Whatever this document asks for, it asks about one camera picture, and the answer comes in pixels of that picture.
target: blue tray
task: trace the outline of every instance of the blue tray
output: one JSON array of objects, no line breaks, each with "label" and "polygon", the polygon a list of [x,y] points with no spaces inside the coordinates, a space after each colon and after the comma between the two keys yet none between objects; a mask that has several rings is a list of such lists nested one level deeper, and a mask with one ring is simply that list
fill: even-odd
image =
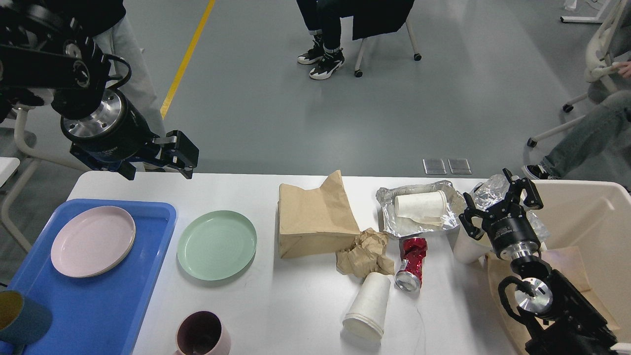
[{"label": "blue tray", "polygon": [[[118,206],[136,223],[136,239],[120,264],[102,275],[74,279],[60,274],[50,248],[73,217],[98,206]],[[175,208],[167,203],[70,200],[52,214],[9,289],[48,307],[50,330],[26,346],[24,355],[125,354],[134,349],[162,261],[175,227]],[[1,343],[0,353],[9,350]]]}]

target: green plate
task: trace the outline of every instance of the green plate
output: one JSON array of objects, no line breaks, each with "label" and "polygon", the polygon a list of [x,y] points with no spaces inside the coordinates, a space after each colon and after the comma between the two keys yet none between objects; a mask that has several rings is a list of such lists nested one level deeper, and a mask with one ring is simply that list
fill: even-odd
[{"label": "green plate", "polygon": [[222,280],[241,271],[256,252],[256,230],[233,211],[214,211],[189,224],[177,246],[177,260],[192,276]]}]

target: sneaker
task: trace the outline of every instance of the sneaker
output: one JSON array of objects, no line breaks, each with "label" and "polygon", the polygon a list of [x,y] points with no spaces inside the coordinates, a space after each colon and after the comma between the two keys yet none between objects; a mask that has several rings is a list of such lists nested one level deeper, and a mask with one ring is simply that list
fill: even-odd
[{"label": "sneaker", "polygon": [[342,64],[344,64],[344,56],[341,49],[333,53],[325,52],[322,60],[309,72],[309,77],[315,80],[328,79],[342,67]]},{"label": "sneaker", "polygon": [[320,61],[324,56],[324,47],[322,42],[314,39],[314,47],[309,49],[306,53],[298,56],[298,63],[309,65]]},{"label": "sneaker", "polygon": [[524,165],[521,170],[532,180],[558,180],[559,178],[550,175],[542,165]]}]

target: soda can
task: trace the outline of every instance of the soda can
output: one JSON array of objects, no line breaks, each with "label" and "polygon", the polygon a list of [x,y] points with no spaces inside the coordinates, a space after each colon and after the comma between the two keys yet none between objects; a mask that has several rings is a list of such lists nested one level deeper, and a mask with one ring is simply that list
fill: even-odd
[{"label": "soda can", "polygon": [[394,276],[394,282],[400,289],[414,292],[423,283],[423,259],[427,254],[427,241],[418,236],[405,238],[401,240],[400,248],[401,268]]}]

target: jeans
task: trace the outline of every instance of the jeans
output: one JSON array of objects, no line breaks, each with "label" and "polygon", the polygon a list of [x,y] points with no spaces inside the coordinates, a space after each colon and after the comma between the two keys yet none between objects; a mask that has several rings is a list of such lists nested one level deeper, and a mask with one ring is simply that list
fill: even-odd
[{"label": "jeans", "polygon": [[541,161],[552,176],[562,178],[587,158],[602,152],[631,124],[631,90],[611,94],[597,105]]},{"label": "jeans", "polygon": [[339,49],[340,18],[353,16],[358,0],[296,0],[310,35],[322,35],[325,50]]},{"label": "jeans", "polygon": [[[164,137],[166,132],[160,114],[160,103],[127,17],[123,17],[116,25],[97,35],[93,40],[103,53],[123,57],[129,63],[131,79],[119,90],[143,115],[151,132]],[[127,67],[122,63],[114,62],[113,67],[110,68],[110,75],[113,73],[125,75]]]}]

